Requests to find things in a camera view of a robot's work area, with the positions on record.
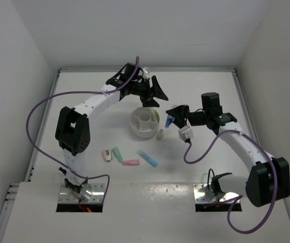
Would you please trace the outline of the yellow highlighter marker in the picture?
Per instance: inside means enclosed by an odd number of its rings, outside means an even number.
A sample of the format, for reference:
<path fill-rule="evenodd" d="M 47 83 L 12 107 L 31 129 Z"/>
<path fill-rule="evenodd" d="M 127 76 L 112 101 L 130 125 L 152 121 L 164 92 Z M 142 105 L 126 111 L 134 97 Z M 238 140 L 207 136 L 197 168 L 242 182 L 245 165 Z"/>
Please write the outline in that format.
<path fill-rule="evenodd" d="M 153 108 L 148 108 L 148 111 L 151 115 L 151 121 L 157 123 L 157 117 L 156 117 L 156 113 L 155 113 L 155 110 Z"/>

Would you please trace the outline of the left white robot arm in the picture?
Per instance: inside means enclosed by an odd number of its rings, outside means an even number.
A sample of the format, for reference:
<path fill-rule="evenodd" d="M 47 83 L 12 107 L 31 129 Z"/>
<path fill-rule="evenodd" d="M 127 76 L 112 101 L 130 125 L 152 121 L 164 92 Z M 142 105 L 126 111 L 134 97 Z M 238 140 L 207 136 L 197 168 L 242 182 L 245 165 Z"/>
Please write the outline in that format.
<path fill-rule="evenodd" d="M 61 109 L 55 138 L 67 166 L 64 183 L 76 194 L 88 182 L 84 175 L 84 151 L 91 141 L 90 128 L 96 118 L 125 96 L 136 95 L 143 107 L 159 107 L 156 99 L 168 100 L 156 76 L 148 77 L 137 64 L 127 63 L 103 87 L 81 104 Z"/>

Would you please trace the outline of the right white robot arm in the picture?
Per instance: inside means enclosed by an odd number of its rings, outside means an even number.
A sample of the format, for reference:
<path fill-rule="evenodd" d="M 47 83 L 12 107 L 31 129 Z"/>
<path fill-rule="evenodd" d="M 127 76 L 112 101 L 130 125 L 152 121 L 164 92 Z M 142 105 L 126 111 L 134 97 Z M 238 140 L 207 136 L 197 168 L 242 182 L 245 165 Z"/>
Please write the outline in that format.
<path fill-rule="evenodd" d="M 231 113 L 224 113 L 216 92 L 201 96 L 202 108 L 190 111 L 188 105 L 176 106 L 166 113 L 179 128 L 179 137 L 190 144 L 193 126 L 206 126 L 217 139 L 226 142 L 247 167 L 249 176 L 239 177 L 231 172 L 213 176 L 210 191 L 215 196 L 233 192 L 245 196 L 255 207 L 271 204 L 290 196 L 289 163 L 262 149 L 246 133 Z"/>

